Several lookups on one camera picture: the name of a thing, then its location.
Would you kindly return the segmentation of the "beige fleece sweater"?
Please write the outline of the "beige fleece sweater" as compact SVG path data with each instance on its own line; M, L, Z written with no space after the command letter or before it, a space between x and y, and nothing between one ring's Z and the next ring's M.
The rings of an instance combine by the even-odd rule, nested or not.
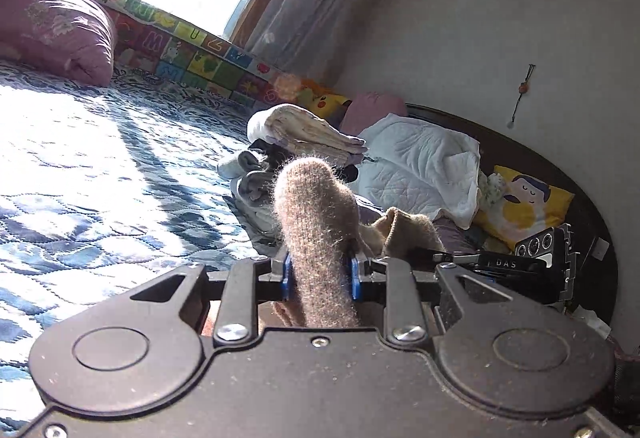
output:
M374 307L350 293L347 253L374 256L360 235L355 195L329 166L298 160L281 169L273 187L273 210L293 262L293 292L272 304L286 327L375 327Z

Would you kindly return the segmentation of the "dark wooden headboard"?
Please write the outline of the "dark wooden headboard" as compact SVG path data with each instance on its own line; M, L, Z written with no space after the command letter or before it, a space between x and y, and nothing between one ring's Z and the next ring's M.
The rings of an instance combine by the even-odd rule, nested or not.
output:
M608 226L591 199L562 169L517 141L454 114L419 105L407 107L410 117L453 129L480 143L480 168L489 174L502 165L574 193L565 220L572 226L574 249L580 253L573 302L612 323L618 287L618 265ZM610 242L602 262L590 256L597 237Z

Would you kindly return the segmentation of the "yellow cartoon cushion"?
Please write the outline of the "yellow cartoon cushion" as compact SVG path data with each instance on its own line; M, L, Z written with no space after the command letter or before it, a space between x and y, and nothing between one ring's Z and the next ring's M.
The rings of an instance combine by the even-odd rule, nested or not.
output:
M558 227L574 193L510 167L494 166L478 177L480 196L474 224L511 250L515 244L550 227Z

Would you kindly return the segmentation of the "white panda folded garment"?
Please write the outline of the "white panda folded garment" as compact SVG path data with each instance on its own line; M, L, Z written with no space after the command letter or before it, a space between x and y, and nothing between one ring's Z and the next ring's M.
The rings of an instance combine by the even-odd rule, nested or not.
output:
M250 224L250 227L255 229L260 235L271 240L280 238L281 227L270 207L262 205L252 206L241 197L235 197L234 204Z

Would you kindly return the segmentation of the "grey folded garment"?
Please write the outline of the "grey folded garment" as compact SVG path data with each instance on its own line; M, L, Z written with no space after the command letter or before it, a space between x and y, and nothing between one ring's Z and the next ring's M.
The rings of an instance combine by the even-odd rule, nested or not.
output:
M237 206L257 211L271 205L274 173L253 151L242 150L222 158L216 164L216 171L228 180Z

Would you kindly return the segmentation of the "white pillow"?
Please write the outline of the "white pillow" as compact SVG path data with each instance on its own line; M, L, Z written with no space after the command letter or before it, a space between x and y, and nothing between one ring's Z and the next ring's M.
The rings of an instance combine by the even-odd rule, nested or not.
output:
M364 129L368 151L350 187L386 210L396 206L468 229L478 209L480 143L413 117L390 113Z

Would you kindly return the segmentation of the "black folded garment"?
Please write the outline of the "black folded garment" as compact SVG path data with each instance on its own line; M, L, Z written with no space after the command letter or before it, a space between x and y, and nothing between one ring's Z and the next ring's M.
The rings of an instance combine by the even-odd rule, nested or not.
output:
M262 139L250 143L248 150L254 152L257 157L262 158L265 169L273 173L279 173L288 163L298 160L309 160L328 165L332 174L344 184L353 183L359 176L359 171L355 164L334 164L326 159L322 159L318 155L296 155L288 151L288 149L275 145L274 143L267 143Z

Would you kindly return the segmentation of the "blue patterned quilt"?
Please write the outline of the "blue patterned quilt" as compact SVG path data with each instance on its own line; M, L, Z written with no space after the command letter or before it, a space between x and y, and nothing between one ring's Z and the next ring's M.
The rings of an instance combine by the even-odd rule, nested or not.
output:
M181 265L226 269L276 243L217 163L247 109L139 70L105 87L1 66L1 428L41 412L28 373L53 323Z

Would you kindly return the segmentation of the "cream folded garment on top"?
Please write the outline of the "cream folded garment on top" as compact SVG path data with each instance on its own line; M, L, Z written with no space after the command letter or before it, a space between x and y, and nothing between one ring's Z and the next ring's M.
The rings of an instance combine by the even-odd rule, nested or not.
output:
M343 134L307 109L281 104L254 113L247 123L247 139L260 139L297 157L318 157L336 166L359 164L367 152L366 142Z

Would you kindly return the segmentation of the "pink pillow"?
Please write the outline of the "pink pillow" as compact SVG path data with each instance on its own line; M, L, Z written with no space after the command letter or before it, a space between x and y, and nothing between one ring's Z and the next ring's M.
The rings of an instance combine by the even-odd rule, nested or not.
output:
M340 124L340 131L357 136L390 113L405 117L408 114L406 103L393 94L375 92L359 94L348 106Z

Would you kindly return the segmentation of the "yellow plush toy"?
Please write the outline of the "yellow plush toy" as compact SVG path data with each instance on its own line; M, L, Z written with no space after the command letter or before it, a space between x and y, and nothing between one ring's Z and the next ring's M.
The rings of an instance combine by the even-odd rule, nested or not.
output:
M343 121L352 101L343 95L335 94L331 88L324 87L313 80L303 79L297 93L296 102L317 117L337 127Z

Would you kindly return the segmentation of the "colourful alphabet play mat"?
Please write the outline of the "colourful alphabet play mat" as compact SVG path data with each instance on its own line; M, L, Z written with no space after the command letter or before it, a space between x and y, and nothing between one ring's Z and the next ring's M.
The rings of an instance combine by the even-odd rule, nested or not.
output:
M234 99L247 108L297 102L303 81L141 0L93 0L112 17L121 66Z

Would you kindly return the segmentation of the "purple rolled duvet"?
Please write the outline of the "purple rolled duvet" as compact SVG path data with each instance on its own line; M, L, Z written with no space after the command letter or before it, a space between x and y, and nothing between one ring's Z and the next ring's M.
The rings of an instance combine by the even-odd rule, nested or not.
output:
M1 0L1 58L56 76L105 86L117 34L93 0Z

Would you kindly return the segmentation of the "white wall socket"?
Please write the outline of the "white wall socket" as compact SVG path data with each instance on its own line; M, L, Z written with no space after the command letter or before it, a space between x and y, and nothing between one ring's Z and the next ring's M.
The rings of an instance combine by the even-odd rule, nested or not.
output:
M593 257L594 259L597 259L597 261L602 262L603 259L605 258L606 253L608 253L608 249L610 248L610 245L611 245L610 242L600 237L597 237L596 239L593 240L590 256Z

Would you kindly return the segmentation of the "hanging wall charm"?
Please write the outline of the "hanging wall charm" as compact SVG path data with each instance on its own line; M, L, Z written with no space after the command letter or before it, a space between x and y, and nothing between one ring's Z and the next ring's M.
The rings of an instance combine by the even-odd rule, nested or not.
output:
M518 85L518 98L516 99L516 102L514 104L511 117L508 123L506 123L506 127L509 129L514 128L516 115L518 114L518 107L520 106L523 97L529 92L530 80L532 80L535 69L535 64L529 64L524 80L520 83L520 85Z

